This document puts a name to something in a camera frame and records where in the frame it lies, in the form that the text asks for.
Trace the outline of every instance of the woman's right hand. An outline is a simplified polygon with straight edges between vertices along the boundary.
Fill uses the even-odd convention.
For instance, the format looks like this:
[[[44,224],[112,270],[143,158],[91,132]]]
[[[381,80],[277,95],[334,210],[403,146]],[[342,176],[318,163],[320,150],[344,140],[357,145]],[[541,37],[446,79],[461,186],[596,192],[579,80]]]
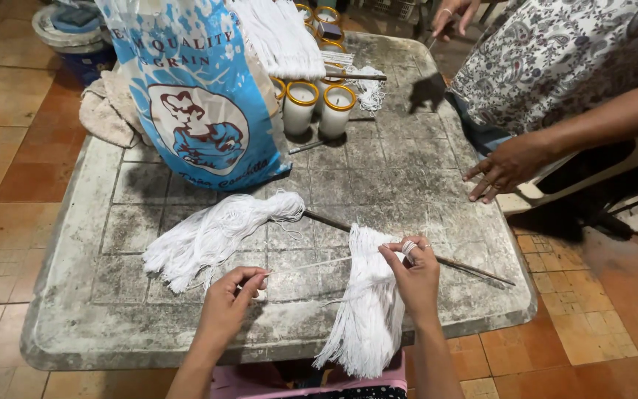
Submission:
[[[455,24],[453,19],[455,15],[462,16],[457,32],[465,36],[466,28],[479,10],[479,5],[481,0],[442,0],[435,19],[432,20],[432,37],[448,42],[448,31],[451,31],[452,25]]]
[[[403,244],[412,241],[418,245],[410,252],[414,262],[401,262],[395,252],[403,250]],[[405,237],[400,243],[387,243],[378,248],[393,269],[405,307],[416,326],[438,325],[439,263],[428,239],[423,236]]]

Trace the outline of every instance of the plastic crate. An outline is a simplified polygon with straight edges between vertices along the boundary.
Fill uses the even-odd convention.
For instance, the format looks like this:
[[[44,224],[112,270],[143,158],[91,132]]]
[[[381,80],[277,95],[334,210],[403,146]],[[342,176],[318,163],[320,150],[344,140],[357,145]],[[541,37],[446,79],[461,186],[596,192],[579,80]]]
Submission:
[[[397,16],[401,21],[410,19],[415,9],[415,0],[359,0],[358,4],[381,14]]]

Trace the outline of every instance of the white bucket lid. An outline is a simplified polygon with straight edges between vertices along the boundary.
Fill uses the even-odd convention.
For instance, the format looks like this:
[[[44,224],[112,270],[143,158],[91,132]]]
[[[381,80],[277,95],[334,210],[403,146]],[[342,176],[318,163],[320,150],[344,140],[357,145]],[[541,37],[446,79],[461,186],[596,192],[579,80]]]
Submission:
[[[66,48],[91,45],[104,40],[100,28],[85,33],[66,33],[59,31],[51,23],[51,15],[59,6],[51,4],[41,8],[31,20],[33,30],[44,43],[51,47]]]

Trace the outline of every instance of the person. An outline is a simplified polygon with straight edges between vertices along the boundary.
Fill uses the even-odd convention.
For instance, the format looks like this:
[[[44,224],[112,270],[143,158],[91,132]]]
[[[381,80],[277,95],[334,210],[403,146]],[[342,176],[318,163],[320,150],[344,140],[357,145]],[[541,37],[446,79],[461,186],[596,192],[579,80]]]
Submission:
[[[398,291],[415,324],[415,372],[417,394],[420,399],[463,399],[464,394],[456,377],[442,327],[438,318],[439,264],[435,260],[432,247],[425,237],[409,236],[418,247],[411,251],[413,264],[403,264],[394,251],[403,249],[402,243],[381,246],[381,252],[395,273]],[[323,388],[302,390],[288,389],[277,378],[277,373],[267,370],[269,364],[247,365],[257,380],[268,376],[267,380],[251,382],[234,373],[233,367],[216,367],[216,362],[226,350],[226,346],[240,331],[244,313],[258,290],[267,284],[267,271],[260,267],[236,267],[221,277],[206,292],[206,299],[200,313],[199,327],[191,342],[189,353],[183,360],[167,394],[167,399],[230,399],[230,398],[292,398],[312,393],[323,393],[322,398],[364,398],[368,399],[370,387],[376,389],[374,398],[406,397],[405,365],[396,371],[385,371],[375,380],[341,381],[327,383]],[[235,295],[237,286],[242,290]],[[330,380],[336,370],[330,374]]]
[[[442,0],[432,35],[465,35],[481,0]],[[545,166],[638,136],[638,0],[510,0],[446,94],[488,203]]]

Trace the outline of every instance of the paisley shirt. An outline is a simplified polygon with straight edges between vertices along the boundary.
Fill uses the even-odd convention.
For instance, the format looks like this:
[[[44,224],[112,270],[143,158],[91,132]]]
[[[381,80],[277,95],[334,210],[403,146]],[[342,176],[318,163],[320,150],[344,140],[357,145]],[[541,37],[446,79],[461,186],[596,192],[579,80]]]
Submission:
[[[638,0],[510,0],[450,89],[512,136],[638,87]]]

